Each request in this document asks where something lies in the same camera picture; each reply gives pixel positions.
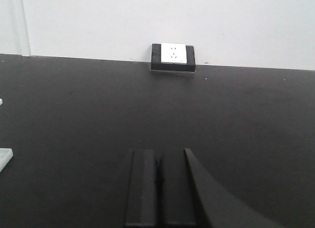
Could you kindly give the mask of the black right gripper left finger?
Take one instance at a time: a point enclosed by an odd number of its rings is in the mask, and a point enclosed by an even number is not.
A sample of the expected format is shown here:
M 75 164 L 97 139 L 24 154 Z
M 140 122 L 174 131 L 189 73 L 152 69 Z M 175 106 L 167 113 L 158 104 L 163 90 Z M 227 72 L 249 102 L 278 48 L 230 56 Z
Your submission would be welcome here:
M 153 150 L 135 150 L 128 189 L 125 226 L 157 225 L 156 159 Z

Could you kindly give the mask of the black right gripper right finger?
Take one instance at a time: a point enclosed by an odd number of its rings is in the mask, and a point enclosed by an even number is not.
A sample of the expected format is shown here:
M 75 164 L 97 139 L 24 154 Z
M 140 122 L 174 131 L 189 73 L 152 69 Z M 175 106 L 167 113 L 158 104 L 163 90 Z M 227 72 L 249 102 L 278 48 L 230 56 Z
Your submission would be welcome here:
M 160 160 L 165 228 L 280 228 L 224 188 L 191 149 L 170 149 Z

